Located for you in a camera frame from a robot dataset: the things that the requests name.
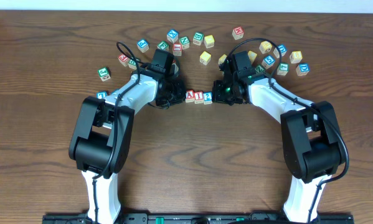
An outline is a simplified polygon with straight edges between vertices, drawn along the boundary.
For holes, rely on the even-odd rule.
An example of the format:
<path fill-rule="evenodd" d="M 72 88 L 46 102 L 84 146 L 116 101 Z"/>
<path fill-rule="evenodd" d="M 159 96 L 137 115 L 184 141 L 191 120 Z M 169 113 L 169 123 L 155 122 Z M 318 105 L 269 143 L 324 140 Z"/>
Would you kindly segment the red A block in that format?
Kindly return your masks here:
<path fill-rule="evenodd" d="M 194 102 L 195 100 L 195 97 L 194 97 L 194 91 L 193 90 L 187 90 L 186 91 L 186 99 L 185 99 L 185 102 L 186 103 L 192 103 Z"/>

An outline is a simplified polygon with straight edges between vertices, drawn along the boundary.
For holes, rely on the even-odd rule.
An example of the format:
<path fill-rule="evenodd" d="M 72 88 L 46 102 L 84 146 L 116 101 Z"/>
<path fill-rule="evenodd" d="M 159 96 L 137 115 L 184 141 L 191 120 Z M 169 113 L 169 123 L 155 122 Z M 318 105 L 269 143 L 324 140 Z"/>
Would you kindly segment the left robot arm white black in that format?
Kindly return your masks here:
<path fill-rule="evenodd" d="M 87 184 L 90 222 L 114 223 L 121 212 L 118 173 L 128 157 L 135 115 L 152 102 L 167 109 L 185 97 L 181 78 L 142 70 L 112 94 L 84 99 L 68 154 Z"/>

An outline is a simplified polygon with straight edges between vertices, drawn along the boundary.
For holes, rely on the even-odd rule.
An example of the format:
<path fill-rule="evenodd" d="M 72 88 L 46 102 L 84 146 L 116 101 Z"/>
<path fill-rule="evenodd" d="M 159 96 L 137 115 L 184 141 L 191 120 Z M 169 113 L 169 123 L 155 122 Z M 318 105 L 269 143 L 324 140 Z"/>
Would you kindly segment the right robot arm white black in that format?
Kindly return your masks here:
<path fill-rule="evenodd" d="M 345 175 L 335 174 L 340 165 L 349 167 L 333 106 L 304 100 L 266 75 L 216 80 L 212 91 L 214 102 L 233 105 L 247 100 L 280 123 L 283 156 L 292 174 L 283 212 L 291 222 L 317 220 L 324 186 Z"/>

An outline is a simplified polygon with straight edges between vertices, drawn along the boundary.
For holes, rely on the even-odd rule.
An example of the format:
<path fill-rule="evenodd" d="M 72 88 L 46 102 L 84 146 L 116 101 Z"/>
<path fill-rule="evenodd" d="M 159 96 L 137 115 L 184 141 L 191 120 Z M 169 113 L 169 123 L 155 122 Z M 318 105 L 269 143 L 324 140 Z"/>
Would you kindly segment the blue 2 block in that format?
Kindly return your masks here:
<path fill-rule="evenodd" d="M 212 104 L 212 93 L 211 92 L 204 92 L 204 104 L 209 105 Z"/>

